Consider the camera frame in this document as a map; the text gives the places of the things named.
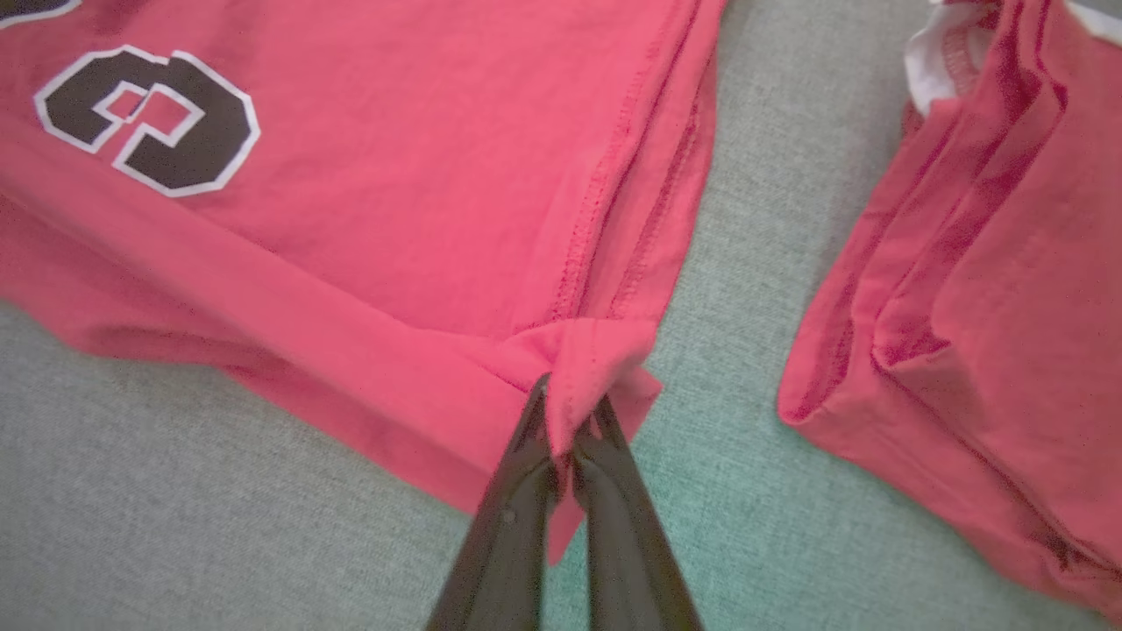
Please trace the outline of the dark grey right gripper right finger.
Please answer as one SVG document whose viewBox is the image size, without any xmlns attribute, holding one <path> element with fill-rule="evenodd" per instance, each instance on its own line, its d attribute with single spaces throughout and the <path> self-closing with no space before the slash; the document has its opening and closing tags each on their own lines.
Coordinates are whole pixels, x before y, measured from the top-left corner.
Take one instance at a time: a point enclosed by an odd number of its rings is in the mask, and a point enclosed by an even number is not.
<svg viewBox="0 0 1122 631">
<path fill-rule="evenodd" d="M 574 496 L 586 512 L 589 627 L 701 630 L 703 623 L 610 400 L 572 443 Z"/>
</svg>

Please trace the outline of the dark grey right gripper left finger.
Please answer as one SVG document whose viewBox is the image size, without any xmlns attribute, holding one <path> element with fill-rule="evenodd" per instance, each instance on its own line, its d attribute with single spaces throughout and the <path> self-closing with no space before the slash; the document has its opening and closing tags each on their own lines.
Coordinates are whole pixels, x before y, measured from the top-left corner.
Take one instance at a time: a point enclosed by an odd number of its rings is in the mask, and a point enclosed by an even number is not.
<svg viewBox="0 0 1122 631">
<path fill-rule="evenodd" d="M 545 422 L 546 375 L 528 400 L 466 531 L 429 630 L 539 630 L 558 474 Z"/>
</svg>

